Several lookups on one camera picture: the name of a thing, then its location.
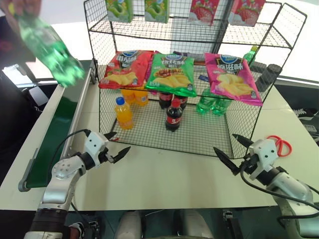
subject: wire mesh shelf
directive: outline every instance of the wire mesh shelf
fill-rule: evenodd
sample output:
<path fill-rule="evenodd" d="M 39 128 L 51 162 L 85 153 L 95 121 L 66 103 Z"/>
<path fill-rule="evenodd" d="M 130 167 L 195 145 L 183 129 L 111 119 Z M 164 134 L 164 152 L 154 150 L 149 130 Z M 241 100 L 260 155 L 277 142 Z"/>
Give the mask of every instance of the wire mesh shelf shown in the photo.
<path fill-rule="evenodd" d="M 117 51 L 143 49 L 163 54 L 173 51 L 203 54 L 219 53 L 220 47 L 225 44 L 234 47 L 258 45 L 256 59 L 264 60 L 250 65 L 250 69 L 255 81 L 260 80 L 261 75 L 267 79 L 259 82 L 262 101 L 275 80 L 271 73 L 265 71 L 267 65 L 283 67 L 307 18 L 289 4 L 266 2 L 255 27 L 231 26 L 227 18 L 233 1 L 220 0 L 212 26 L 192 25 L 187 21 L 191 1 L 171 0 L 168 23 L 157 23 L 145 21 L 144 0 L 134 0 L 133 3 L 133 21 L 122 23 L 108 21 L 105 0 L 84 2 L 99 79 L 104 77 L 106 65 Z M 273 54 L 271 59 L 262 57 L 270 52 Z M 237 133 L 251 138 L 261 107 L 232 101 L 224 116 L 216 116 L 212 112 L 198 114 L 196 104 L 202 92 L 209 87 L 208 82 L 198 78 L 200 75 L 207 76 L 206 67 L 194 66 L 197 97 L 188 98 L 181 125 L 175 132 L 166 130 L 166 113 L 159 106 L 158 96 L 151 93 L 148 93 L 150 101 L 146 106 L 132 105 L 133 129 L 122 130 L 114 111 L 115 99 L 121 96 L 120 90 L 100 89 L 100 132 L 116 131 L 117 138 L 113 140 L 128 144 L 208 156 L 216 156 L 213 147 L 218 147 L 231 158 L 243 157 L 247 149 L 231 135 Z"/>

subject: orange soda bottle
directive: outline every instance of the orange soda bottle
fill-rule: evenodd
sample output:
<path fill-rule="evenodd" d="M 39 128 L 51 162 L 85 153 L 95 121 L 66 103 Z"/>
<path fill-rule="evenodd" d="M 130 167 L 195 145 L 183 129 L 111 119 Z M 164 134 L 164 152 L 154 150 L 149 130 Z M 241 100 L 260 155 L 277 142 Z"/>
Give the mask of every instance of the orange soda bottle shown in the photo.
<path fill-rule="evenodd" d="M 134 91 L 133 90 L 121 89 L 121 93 L 122 93 L 126 103 L 128 103 L 129 105 L 134 103 L 135 95 L 134 95 Z"/>
<path fill-rule="evenodd" d="M 144 89 L 144 86 L 136 87 L 135 89 L 138 89 L 137 91 L 134 91 L 136 103 L 140 106 L 147 105 L 149 102 L 149 92 Z"/>
<path fill-rule="evenodd" d="M 116 98 L 115 113 L 118 123 L 122 129 L 133 128 L 132 111 L 130 105 L 124 101 L 123 97 Z"/>

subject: white table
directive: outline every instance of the white table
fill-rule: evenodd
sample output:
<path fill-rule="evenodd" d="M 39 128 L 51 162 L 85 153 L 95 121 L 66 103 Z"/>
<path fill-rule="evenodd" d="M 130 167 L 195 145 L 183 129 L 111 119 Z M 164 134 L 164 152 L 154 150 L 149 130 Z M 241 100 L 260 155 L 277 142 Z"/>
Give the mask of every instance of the white table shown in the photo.
<path fill-rule="evenodd" d="M 0 188 L 0 209 L 36 210 L 44 188 L 17 189 L 25 167 L 44 138 L 63 89 L 57 87 L 34 125 Z M 78 128 L 98 131 L 98 87 L 88 89 Z M 253 140 L 276 134 L 293 146 L 280 158 L 293 177 L 319 188 L 319 148 L 279 92 L 272 88 L 260 113 Z M 73 141 L 83 149 L 84 137 Z M 110 142 L 113 155 L 127 144 Z M 103 164 L 80 178 L 74 197 L 79 210 L 232 208 L 275 205 L 271 196 L 250 188 L 217 158 L 133 146 L 115 165 Z"/>

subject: scissor handle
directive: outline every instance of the scissor handle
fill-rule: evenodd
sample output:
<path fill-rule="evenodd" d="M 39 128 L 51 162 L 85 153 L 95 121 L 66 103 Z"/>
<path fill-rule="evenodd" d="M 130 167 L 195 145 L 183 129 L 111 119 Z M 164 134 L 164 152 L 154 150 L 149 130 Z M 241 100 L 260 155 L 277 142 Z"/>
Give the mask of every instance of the scissor handle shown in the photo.
<path fill-rule="evenodd" d="M 277 135 L 271 135 L 271 136 L 268 136 L 267 138 L 275 138 L 275 139 L 276 139 L 276 141 L 275 141 L 275 146 L 278 145 L 277 154 L 278 154 L 279 157 L 286 157 L 286 156 L 288 156 L 289 154 L 292 153 L 293 148 L 292 148 L 291 144 L 288 143 L 288 142 L 285 141 L 285 140 L 282 140 L 279 136 L 277 136 Z M 287 146 L 287 148 L 288 148 L 288 153 L 286 153 L 286 154 L 281 154 L 281 152 L 283 151 L 283 145 L 284 145 L 284 144 L 285 144 L 285 145 Z"/>

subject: green plastic bottle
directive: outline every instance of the green plastic bottle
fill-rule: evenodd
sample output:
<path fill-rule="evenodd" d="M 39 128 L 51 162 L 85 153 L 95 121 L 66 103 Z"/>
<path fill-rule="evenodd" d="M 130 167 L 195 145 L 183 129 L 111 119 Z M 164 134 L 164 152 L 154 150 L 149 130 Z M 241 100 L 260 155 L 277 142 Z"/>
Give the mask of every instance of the green plastic bottle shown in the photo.
<path fill-rule="evenodd" d="M 223 96 L 223 98 L 218 98 L 214 105 L 213 113 L 218 116 L 223 116 L 231 103 L 232 100 L 228 99 L 226 96 Z"/>
<path fill-rule="evenodd" d="M 84 78 L 84 69 L 68 51 L 65 44 L 49 24 L 38 17 L 25 13 L 14 14 L 13 4 L 9 11 L 19 23 L 20 35 L 33 54 L 51 71 L 54 79 L 62 86 L 75 85 Z"/>
<path fill-rule="evenodd" d="M 248 65 L 253 64 L 255 61 L 255 53 L 258 50 L 258 46 L 252 46 L 250 51 L 244 55 L 244 59 L 247 60 Z"/>
<path fill-rule="evenodd" d="M 215 102 L 218 100 L 215 94 L 210 92 L 210 87 L 207 87 L 200 97 L 198 104 L 196 105 L 196 111 L 200 114 L 207 113 L 212 107 L 214 107 Z"/>

